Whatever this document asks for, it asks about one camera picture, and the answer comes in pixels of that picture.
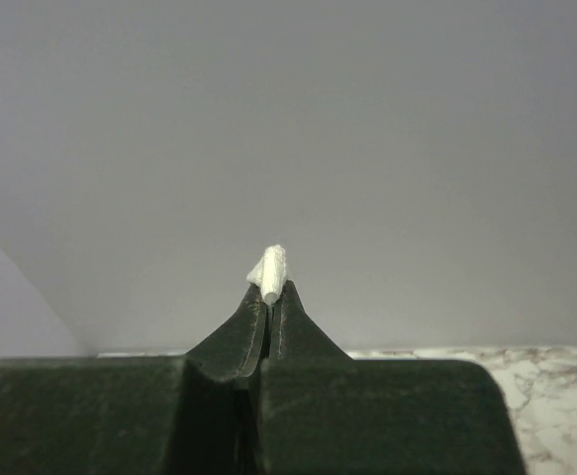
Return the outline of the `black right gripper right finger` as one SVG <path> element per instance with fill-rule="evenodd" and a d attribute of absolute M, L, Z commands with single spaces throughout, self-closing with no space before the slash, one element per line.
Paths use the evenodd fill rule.
<path fill-rule="evenodd" d="M 502 391 L 460 359 L 353 359 L 287 283 L 261 366 L 266 474 L 522 474 Z"/>

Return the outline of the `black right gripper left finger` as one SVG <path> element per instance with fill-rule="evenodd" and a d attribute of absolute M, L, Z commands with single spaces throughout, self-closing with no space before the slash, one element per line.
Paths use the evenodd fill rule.
<path fill-rule="evenodd" d="M 182 355 L 0 359 L 0 474 L 254 474 L 267 308 Z"/>

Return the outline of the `white t-shirt with flower print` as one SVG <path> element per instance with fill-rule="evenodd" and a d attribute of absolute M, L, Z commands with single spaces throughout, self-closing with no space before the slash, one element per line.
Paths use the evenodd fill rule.
<path fill-rule="evenodd" d="M 246 276 L 246 281 L 258 288 L 267 306 L 273 306 L 279 300 L 288 280 L 287 254 L 279 244 L 267 247 Z"/>

